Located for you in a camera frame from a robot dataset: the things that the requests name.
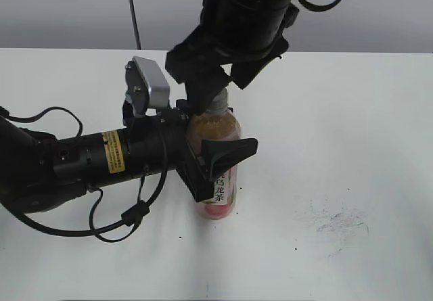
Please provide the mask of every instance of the bottle label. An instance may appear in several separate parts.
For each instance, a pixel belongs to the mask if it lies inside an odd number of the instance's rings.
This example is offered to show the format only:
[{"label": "bottle label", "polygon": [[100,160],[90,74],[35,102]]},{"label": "bottle label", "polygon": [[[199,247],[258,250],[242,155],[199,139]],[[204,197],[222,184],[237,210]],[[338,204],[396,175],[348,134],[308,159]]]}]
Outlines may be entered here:
[{"label": "bottle label", "polygon": [[215,181],[214,185],[214,197],[204,201],[206,204],[212,205],[226,205],[229,203],[229,193],[230,193],[230,170],[224,172],[221,177]]}]

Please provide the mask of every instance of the table surface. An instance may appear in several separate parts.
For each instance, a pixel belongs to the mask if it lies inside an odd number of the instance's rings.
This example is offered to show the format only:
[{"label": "table surface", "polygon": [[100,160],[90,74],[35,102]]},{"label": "table surface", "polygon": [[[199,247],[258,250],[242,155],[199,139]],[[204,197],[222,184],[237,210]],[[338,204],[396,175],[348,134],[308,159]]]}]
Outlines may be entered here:
[{"label": "table surface", "polygon": [[[134,55],[164,65],[163,51],[1,49],[1,105],[16,116],[63,106],[85,133],[119,128]],[[172,101],[183,97],[169,82]],[[260,145],[239,167],[229,217],[200,218],[175,172],[119,244],[43,235],[0,207],[0,297],[433,300],[432,97],[433,55],[286,53],[244,91],[230,85],[244,137]],[[29,127],[76,131],[60,112]],[[117,221],[137,188],[107,187],[97,225]],[[33,217],[87,229],[96,198]]]}]

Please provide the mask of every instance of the warning label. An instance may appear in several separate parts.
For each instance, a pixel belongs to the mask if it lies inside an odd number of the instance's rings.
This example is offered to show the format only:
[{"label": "warning label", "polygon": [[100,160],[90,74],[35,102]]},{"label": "warning label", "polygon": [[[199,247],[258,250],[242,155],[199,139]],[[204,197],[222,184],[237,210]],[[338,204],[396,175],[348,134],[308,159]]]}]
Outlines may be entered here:
[{"label": "warning label", "polygon": [[124,171],[122,145],[117,131],[103,132],[102,139],[104,140],[110,174]]}]

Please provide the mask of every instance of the dark stain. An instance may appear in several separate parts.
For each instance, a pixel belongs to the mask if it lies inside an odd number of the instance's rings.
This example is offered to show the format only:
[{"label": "dark stain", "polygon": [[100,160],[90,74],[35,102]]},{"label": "dark stain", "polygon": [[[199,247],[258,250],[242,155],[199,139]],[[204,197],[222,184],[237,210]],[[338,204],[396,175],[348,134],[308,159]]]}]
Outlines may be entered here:
[{"label": "dark stain", "polygon": [[335,218],[338,218],[339,216],[342,216],[342,213],[337,213],[333,217],[331,217],[331,220],[334,220]]}]

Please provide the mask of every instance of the robotic arm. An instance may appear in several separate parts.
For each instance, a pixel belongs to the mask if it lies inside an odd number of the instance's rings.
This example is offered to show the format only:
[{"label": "robotic arm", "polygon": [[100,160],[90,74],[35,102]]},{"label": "robotic arm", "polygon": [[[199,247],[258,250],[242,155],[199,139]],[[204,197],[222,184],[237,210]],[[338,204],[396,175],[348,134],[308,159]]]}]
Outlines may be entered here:
[{"label": "robotic arm", "polygon": [[[340,1],[323,7],[330,9]],[[325,9],[306,4],[316,11]],[[298,12],[291,0],[203,0],[200,25],[166,57],[166,69],[178,83],[185,83],[187,99],[169,106],[170,87],[156,62],[134,57],[125,67],[123,129],[82,135],[81,122],[64,108],[49,108],[31,118],[13,117],[0,108],[0,202],[22,222],[44,233],[94,235],[108,241],[102,233],[122,225],[131,226],[131,233],[138,228],[170,169],[176,169],[195,201],[212,198],[214,181],[254,155],[258,141],[204,140],[197,156],[185,139],[189,117],[201,114],[231,81],[241,89],[248,86],[270,61],[285,52],[289,45],[282,32],[293,25]],[[222,69],[223,64],[232,64],[230,75]],[[146,115],[149,108],[156,110],[155,116]],[[52,110],[67,112],[78,121],[76,137],[57,140],[49,133],[19,129],[10,123],[34,122]],[[101,187],[141,178],[141,191],[144,177],[159,172],[160,182],[148,201],[141,201],[139,195],[117,223],[98,229],[93,226]],[[90,230],[52,229],[25,215],[51,210],[87,191],[101,193],[91,209]]]}]

